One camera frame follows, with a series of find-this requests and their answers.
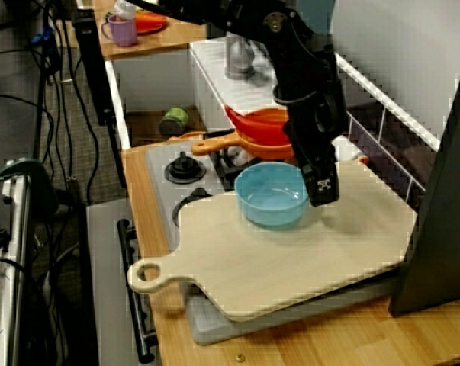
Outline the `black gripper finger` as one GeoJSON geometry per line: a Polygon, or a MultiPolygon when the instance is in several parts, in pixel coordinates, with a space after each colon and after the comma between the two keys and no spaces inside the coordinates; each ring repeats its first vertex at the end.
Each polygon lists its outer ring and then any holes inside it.
{"type": "Polygon", "coordinates": [[[317,165],[305,165],[303,180],[312,207],[331,204],[339,200],[339,179],[335,159],[329,159],[317,165]]]}

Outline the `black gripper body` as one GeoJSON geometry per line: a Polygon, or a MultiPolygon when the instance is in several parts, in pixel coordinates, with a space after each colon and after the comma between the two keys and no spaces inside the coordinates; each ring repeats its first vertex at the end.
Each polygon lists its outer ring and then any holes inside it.
{"type": "Polygon", "coordinates": [[[346,129],[346,104],[342,93],[310,93],[296,98],[280,94],[288,112],[283,131],[289,137],[299,167],[304,171],[331,171],[335,152],[332,141],[346,129]]]}

